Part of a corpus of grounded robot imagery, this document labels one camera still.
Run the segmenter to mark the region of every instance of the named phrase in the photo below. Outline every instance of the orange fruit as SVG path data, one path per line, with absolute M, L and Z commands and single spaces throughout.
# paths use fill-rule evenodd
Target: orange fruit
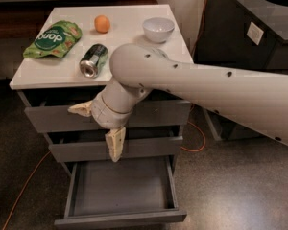
M 110 28 L 109 20 L 104 15 L 98 15 L 94 20 L 95 29 L 100 34 L 105 34 Z

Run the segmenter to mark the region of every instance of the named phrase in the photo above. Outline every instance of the white tabletop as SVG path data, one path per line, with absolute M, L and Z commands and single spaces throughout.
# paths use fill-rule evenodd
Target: white tabletop
M 94 29 L 94 18 L 100 14 L 110 20 L 111 28 L 107 34 L 99 34 Z M 142 29 L 145 19 L 157 16 L 170 18 L 176 24 L 170 39 L 162 44 L 146 39 Z M 85 77 L 79 68 L 81 58 L 96 43 L 101 43 L 108 48 L 109 57 L 118 46 L 136 43 L 157 47 L 172 60 L 192 62 L 168 5 L 55 8 L 45 22 L 41 33 L 60 20 L 74 22 L 82 29 L 83 36 L 80 41 L 64 58 L 25 58 L 10 83 L 11 89 L 106 85 L 111 78 L 109 60 L 96 79 Z

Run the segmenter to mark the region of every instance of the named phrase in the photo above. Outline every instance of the floor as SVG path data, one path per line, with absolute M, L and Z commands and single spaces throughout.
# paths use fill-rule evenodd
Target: floor
M 0 84 L 0 229 L 29 174 L 48 152 L 23 110 L 18 95 Z M 206 146 L 196 153 L 180 151 L 175 184 L 179 206 L 187 212 L 185 221 L 124 230 L 288 230 L 288 147 L 268 138 L 216 142 L 198 107 L 190 120 L 204 131 Z M 183 136 L 191 149 L 202 144 L 192 126 Z M 7 229 L 55 229 L 68 186 L 61 165 L 47 156 Z

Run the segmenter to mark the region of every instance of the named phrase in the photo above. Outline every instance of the white bowl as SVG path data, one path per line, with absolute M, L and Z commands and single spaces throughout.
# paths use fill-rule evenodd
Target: white bowl
M 174 31 L 175 24 L 172 20 L 154 17 L 143 22 L 145 36 L 153 42 L 165 42 Z

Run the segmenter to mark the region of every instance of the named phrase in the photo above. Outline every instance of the green chip bag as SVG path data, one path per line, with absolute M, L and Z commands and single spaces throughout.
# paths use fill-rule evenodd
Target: green chip bag
M 82 31 L 77 24 L 61 20 L 40 34 L 24 51 L 24 58 L 42 58 L 45 56 L 64 57 L 81 38 Z

